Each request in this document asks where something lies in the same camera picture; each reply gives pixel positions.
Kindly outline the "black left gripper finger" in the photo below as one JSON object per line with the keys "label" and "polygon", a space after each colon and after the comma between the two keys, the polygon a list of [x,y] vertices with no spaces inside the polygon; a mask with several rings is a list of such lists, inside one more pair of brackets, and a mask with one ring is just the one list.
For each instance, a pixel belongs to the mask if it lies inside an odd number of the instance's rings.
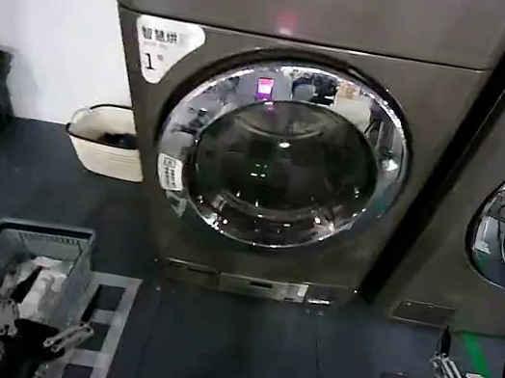
{"label": "black left gripper finger", "polygon": [[42,270],[35,267],[31,274],[9,292],[7,296],[0,295],[0,337],[13,337],[17,333],[15,321],[19,319],[19,305],[32,289]]}
{"label": "black left gripper finger", "polygon": [[101,289],[101,285],[96,288],[88,305],[82,311],[79,320],[44,340],[43,348],[52,353],[59,354],[60,352],[66,352],[73,347],[77,347],[93,336],[94,330],[91,322],[98,306]]}

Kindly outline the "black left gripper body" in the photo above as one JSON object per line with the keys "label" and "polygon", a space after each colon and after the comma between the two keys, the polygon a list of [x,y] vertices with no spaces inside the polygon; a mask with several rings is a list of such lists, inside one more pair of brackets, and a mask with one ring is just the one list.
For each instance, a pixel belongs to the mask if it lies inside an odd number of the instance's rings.
{"label": "black left gripper body", "polygon": [[58,358],[58,352],[44,346],[58,329],[22,318],[15,321],[15,327],[15,335],[0,337],[0,378],[34,378],[42,365]]}

